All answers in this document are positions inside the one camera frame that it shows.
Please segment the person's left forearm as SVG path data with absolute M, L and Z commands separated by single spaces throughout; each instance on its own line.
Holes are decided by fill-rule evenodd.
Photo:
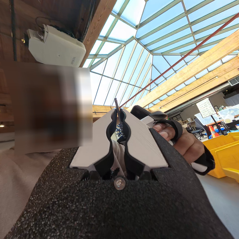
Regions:
M 125 147 L 122 144 L 119 144 L 118 142 L 112 140 L 112 147 L 113 147 L 113 155 L 114 155 L 114 163 L 111 167 L 112 172 L 115 171 L 115 169 L 119 168 L 118 175 L 127 177 L 127 171 L 126 166 L 124 162 L 124 150 Z

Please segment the orange traffic cone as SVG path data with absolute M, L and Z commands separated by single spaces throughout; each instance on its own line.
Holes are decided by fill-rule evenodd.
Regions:
M 214 127 L 212 125 L 208 126 L 208 129 L 210 130 L 211 135 L 209 136 L 209 139 L 216 138 L 220 136 L 218 132 L 215 131 Z

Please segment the black office chair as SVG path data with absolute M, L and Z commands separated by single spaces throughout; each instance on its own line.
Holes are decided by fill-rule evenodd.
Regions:
M 191 126 L 191 122 L 190 122 L 187 124 L 186 129 L 190 133 L 192 133 L 197 139 L 201 140 L 202 138 L 204 138 L 204 136 L 207 136 L 207 134 L 204 133 L 205 130 L 203 129 L 201 122 L 199 121 L 198 118 L 195 118 L 194 122 L 195 122 L 194 127 Z

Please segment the white sign on stand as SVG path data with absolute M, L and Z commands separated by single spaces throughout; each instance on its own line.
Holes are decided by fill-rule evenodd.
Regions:
M 212 106 L 209 98 L 205 98 L 202 101 L 196 103 L 196 106 L 199 109 L 202 118 L 207 118 L 216 114 L 216 111 Z

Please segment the person's beige clothing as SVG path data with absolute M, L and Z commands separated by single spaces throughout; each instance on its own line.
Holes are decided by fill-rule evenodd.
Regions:
M 17 157 L 13 149 L 0 151 L 1 239 L 21 215 L 37 180 L 56 153 L 58 150 Z

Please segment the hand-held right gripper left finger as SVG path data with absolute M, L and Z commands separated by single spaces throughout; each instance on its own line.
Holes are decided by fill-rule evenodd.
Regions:
M 80 146 L 70 163 L 70 168 L 96 171 L 106 175 L 114 163 L 111 136 L 116 130 L 117 109 L 112 109 L 93 123 L 92 141 Z

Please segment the white ceiling-mounted box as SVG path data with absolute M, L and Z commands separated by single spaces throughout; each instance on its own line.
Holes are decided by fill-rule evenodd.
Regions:
M 27 30 L 28 49 L 36 61 L 43 64 L 79 67 L 86 49 L 82 42 L 44 25 L 44 32 Z

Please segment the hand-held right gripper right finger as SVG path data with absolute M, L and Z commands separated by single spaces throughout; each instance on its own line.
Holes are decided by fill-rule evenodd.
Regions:
M 120 110 L 121 132 L 123 134 L 124 163 L 128 179 L 137 177 L 151 179 L 151 170 L 166 168 L 166 162 L 150 128 L 156 121 L 164 120 L 162 112 L 149 114 L 138 119 L 125 109 Z

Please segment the person's left hand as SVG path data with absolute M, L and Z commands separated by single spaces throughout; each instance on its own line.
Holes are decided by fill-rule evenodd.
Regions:
M 166 141 L 175 137 L 175 130 L 169 124 L 159 123 L 154 125 L 155 129 Z M 185 158 L 188 163 L 195 162 L 205 153 L 204 145 L 193 134 L 184 128 L 181 137 L 174 144 L 174 148 Z

